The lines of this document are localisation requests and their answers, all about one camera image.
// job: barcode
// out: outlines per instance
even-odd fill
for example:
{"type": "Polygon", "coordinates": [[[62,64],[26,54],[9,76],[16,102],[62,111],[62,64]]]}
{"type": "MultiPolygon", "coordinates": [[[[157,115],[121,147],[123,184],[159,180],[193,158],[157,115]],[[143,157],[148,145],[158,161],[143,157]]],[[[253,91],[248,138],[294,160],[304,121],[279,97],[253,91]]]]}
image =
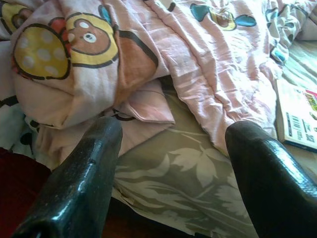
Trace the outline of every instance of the barcode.
{"type": "Polygon", "coordinates": [[[313,135],[309,135],[309,134],[306,134],[306,139],[312,143],[315,143],[315,140],[314,140],[314,136],[313,135]]]}
{"type": "Polygon", "coordinates": [[[300,125],[298,117],[292,116],[292,119],[293,119],[293,127],[295,129],[300,130],[301,129],[301,125],[300,125]]]}
{"type": "Polygon", "coordinates": [[[302,140],[302,138],[303,138],[302,132],[298,130],[297,131],[297,139],[302,140]]]}

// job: book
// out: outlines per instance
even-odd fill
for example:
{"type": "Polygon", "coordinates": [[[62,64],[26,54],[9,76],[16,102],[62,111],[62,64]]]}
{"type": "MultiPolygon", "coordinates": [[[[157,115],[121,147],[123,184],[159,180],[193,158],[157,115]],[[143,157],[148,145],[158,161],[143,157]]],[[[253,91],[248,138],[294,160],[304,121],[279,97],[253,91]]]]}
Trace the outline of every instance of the book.
{"type": "Polygon", "coordinates": [[[317,153],[317,92],[276,81],[276,127],[282,143],[317,153]]]}

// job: green floral bedsheet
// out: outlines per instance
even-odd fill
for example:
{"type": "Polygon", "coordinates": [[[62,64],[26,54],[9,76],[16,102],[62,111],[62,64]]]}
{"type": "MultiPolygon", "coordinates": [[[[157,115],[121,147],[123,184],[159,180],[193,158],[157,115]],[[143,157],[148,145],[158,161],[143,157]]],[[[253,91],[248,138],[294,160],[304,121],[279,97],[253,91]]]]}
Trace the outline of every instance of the green floral bedsheet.
{"type": "Polygon", "coordinates": [[[230,160],[213,148],[168,80],[164,85],[176,125],[119,158],[113,196],[190,234],[257,237],[230,160]]]}

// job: pink blanket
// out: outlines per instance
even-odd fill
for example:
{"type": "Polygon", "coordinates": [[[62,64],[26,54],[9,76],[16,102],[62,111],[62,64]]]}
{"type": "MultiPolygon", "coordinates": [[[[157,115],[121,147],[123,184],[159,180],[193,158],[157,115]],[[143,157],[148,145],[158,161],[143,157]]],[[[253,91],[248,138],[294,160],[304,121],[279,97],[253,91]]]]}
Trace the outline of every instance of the pink blanket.
{"type": "Polygon", "coordinates": [[[15,92],[40,124],[37,147],[62,162],[100,115],[119,110],[163,123],[144,126],[139,137],[127,127],[121,153],[173,123],[159,84],[151,84],[168,74],[223,153],[235,121],[274,136],[272,83],[317,1],[11,2],[0,1],[0,39],[11,40],[15,92]]]}

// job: red fabric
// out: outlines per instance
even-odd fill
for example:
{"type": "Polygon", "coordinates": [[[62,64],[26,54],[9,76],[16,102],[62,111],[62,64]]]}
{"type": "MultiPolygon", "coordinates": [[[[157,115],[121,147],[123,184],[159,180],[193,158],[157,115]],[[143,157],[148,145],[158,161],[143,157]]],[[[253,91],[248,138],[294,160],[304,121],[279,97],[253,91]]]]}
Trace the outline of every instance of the red fabric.
{"type": "Polygon", "coordinates": [[[0,237],[23,221],[51,171],[35,160],[0,148],[0,237]]]}

